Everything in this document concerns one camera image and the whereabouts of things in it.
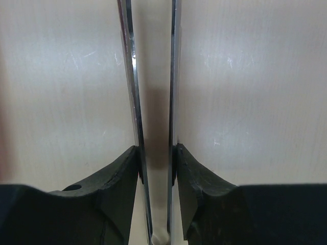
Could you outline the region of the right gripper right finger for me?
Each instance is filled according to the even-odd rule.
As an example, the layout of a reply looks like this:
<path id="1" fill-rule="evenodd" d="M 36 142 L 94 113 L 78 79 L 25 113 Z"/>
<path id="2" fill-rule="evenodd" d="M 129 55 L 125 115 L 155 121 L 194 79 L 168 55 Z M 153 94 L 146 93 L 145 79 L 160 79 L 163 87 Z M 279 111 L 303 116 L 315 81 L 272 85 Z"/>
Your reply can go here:
<path id="1" fill-rule="evenodd" d="M 236 186 L 182 144 L 174 164 L 189 244 L 326 244 L 325 184 Z"/>

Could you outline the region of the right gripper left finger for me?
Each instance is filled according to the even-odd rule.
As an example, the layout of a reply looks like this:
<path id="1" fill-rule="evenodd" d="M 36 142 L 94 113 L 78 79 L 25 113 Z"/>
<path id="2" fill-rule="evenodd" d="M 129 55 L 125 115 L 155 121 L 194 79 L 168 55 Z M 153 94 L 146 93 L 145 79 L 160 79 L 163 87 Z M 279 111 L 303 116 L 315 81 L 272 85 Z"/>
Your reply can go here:
<path id="1" fill-rule="evenodd" d="M 127 244 L 138 162 L 132 146 L 62 191 L 1 185 L 1 244 Z"/>

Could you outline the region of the steel serving tongs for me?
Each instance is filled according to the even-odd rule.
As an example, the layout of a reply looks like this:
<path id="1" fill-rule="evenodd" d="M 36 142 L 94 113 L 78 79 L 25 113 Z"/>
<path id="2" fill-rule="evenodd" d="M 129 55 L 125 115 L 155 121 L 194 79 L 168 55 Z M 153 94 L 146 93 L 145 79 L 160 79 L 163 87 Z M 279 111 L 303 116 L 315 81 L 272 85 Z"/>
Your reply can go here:
<path id="1" fill-rule="evenodd" d="M 145 201 L 145 215 L 147 225 L 148 243 L 152 244 L 156 238 L 153 235 L 152 216 L 149 197 L 149 183 L 147 175 L 147 164 L 145 154 L 145 141 L 143 132 L 143 122 L 141 115 L 141 103 L 139 97 L 139 83 L 137 75 L 137 61 L 135 38 L 132 21 L 131 1 L 117 1 L 121 25 L 122 46 L 125 62 L 125 71 L 127 85 L 129 90 L 130 105 L 133 118 L 133 128 L 135 143 L 139 148 L 141 166 L 139 167 L 139 176 L 142 181 Z M 176 88 L 178 83 L 178 62 L 179 62 L 179 38 L 181 21 L 181 1 L 172 1 L 171 17 L 171 51 L 170 51 L 170 98 L 169 98 L 169 140 L 168 140 L 168 194 L 167 194 L 167 228 L 166 234 L 168 241 L 165 244 L 172 244 L 172 216 L 173 216 L 173 186 L 176 178 L 176 166 L 174 155 L 176 150 L 176 115 L 177 109 Z"/>

